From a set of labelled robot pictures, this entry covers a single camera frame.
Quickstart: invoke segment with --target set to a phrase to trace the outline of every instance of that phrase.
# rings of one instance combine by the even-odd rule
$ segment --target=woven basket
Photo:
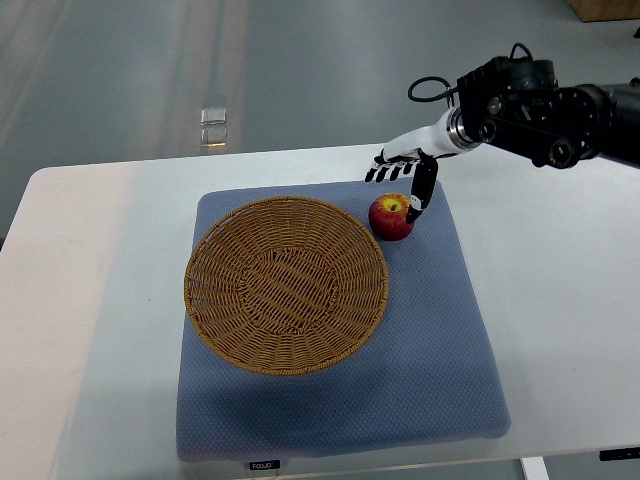
[[[371,337],[389,292],[378,243],[347,212],[307,197],[244,205],[193,251],[187,313],[207,346],[266,375],[344,360]]]

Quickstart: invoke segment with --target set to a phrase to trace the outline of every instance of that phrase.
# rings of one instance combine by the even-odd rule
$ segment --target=blue cushion
[[[245,203],[304,195],[368,226],[369,205],[410,179],[232,190],[198,205],[194,246]],[[373,337],[328,369],[298,377],[244,371],[212,352],[185,318],[177,447],[183,461],[317,457],[495,438],[510,425],[491,344],[441,185],[400,242],[380,242],[389,302]]]

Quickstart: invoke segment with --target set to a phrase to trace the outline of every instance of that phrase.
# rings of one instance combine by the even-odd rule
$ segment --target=basket rim
[[[345,219],[347,219],[348,222],[353,227],[355,227],[360,234],[364,235],[364,237],[367,239],[367,243],[372,247],[371,251],[375,255],[377,263],[381,268],[383,288],[380,295],[380,300],[378,302],[378,308],[375,312],[375,315],[373,316],[374,320],[371,322],[370,327],[367,329],[364,335],[360,336],[356,342],[352,343],[348,348],[346,348],[340,354],[334,357],[331,357],[330,359],[325,360],[323,362],[317,363],[313,366],[290,368],[290,369],[268,369],[268,368],[254,367],[254,366],[239,362],[237,359],[228,355],[224,350],[218,348],[218,346],[213,343],[210,336],[204,331],[204,329],[200,325],[200,322],[197,320],[197,314],[193,310],[191,298],[189,295],[189,292],[190,292],[189,282],[191,280],[190,273],[192,271],[194,263],[197,260],[198,253],[201,251],[204,245],[208,243],[208,240],[211,237],[211,235],[215,231],[217,231],[221,226],[227,223],[229,220],[238,216],[242,212],[258,205],[262,205],[266,203],[290,202],[290,201],[304,201],[308,203],[309,202],[314,203],[314,204],[323,206],[328,210],[334,213],[337,213],[342,217],[344,217]],[[378,244],[378,241],[375,239],[373,234],[357,218],[355,218],[352,214],[350,214],[346,210],[332,203],[326,202],[324,200],[320,200],[313,197],[307,197],[303,195],[280,195],[280,196],[267,197],[260,200],[255,200],[255,201],[246,203],[244,205],[241,205],[240,207],[232,210],[231,212],[221,217],[217,222],[215,222],[207,230],[207,232],[202,236],[202,238],[198,241],[198,243],[193,248],[189,261],[187,263],[185,276],[184,276],[184,301],[185,301],[187,315],[189,316],[190,323],[195,329],[200,339],[216,355],[220,356],[221,358],[231,363],[232,365],[246,371],[250,371],[250,372],[258,373],[262,375],[270,375],[270,376],[296,376],[296,375],[313,373],[313,372],[328,368],[330,366],[336,365],[337,363],[340,363],[341,361],[345,360],[349,356],[353,355],[356,351],[362,348],[362,346],[364,346],[364,344],[367,343],[367,341],[369,341],[371,336],[377,330],[380,322],[382,321],[382,317],[384,316],[388,298],[389,298],[389,272],[387,268],[387,263],[384,258],[384,254],[382,253],[382,249],[380,248],[380,245]]]

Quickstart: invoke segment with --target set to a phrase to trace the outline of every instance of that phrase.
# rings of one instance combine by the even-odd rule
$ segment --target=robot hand
[[[422,127],[387,143],[373,159],[365,182],[381,182],[415,172],[411,185],[411,207],[407,223],[413,223],[427,208],[438,174],[437,160],[474,149],[478,143],[468,139],[460,123],[460,110],[452,107],[438,123]]]

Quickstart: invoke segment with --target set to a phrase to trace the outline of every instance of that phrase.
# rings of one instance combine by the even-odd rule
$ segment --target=gray floor
[[[5,0],[0,237],[40,168],[385,142],[443,111],[407,100],[413,80],[455,81],[516,41],[561,85],[626,82],[638,26],[580,23],[565,0]],[[225,147],[199,146],[208,105],[228,109]],[[597,453],[547,463],[553,480],[640,473]],[[516,462],[383,477],[523,478]]]

